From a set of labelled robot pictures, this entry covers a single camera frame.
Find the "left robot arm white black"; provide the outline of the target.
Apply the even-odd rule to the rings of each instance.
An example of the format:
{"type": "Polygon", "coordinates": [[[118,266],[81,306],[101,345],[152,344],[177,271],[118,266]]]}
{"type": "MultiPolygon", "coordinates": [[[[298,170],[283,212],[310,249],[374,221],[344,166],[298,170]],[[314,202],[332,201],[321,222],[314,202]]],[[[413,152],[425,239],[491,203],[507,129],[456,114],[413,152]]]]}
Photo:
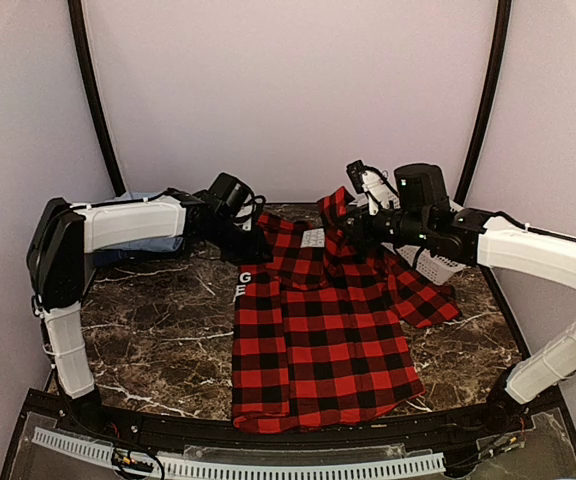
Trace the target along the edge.
{"type": "Polygon", "coordinates": [[[26,256],[31,305],[58,384],[76,400],[69,417],[85,434],[99,436],[109,427],[108,412],[90,399],[96,386],[81,330],[87,256],[127,243],[174,239],[184,247],[210,243],[233,265],[266,263],[272,250],[257,224],[263,205],[262,197],[227,173],[194,194],[169,188],[141,199],[73,204],[57,197],[46,204],[26,256]]]}

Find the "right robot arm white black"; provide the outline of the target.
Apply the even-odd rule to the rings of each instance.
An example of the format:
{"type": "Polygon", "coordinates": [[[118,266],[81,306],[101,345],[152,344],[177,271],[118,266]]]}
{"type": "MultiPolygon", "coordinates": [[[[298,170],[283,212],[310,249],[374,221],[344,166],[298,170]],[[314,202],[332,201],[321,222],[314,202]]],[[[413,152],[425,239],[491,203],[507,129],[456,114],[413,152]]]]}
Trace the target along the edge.
{"type": "MultiPolygon", "coordinates": [[[[346,167],[356,192],[367,198],[337,220],[361,250],[378,244],[415,247],[413,263],[443,260],[465,266],[501,268],[532,275],[576,291],[576,237],[521,223],[505,212],[464,208],[446,191],[437,165],[397,168],[388,180],[356,160],[346,167]]],[[[576,373],[576,322],[536,354],[504,373],[478,413],[489,434],[502,432],[525,405],[576,373]]]]}

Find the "red black plaid shirt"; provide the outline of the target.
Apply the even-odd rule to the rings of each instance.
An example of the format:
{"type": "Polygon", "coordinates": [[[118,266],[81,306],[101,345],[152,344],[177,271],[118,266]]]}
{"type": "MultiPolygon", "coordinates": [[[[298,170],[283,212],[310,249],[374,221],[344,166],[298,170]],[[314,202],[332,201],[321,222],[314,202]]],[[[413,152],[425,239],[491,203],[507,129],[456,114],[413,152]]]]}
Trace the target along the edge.
{"type": "Polygon", "coordinates": [[[425,391],[403,326],[457,319],[454,291],[383,247],[359,256],[336,226],[351,201],[345,189],[319,200],[320,247],[303,245],[305,221],[259,218],[273,258],[240,268],[234,298],[232,421],[241,431],[356,425],[425,391]]]}

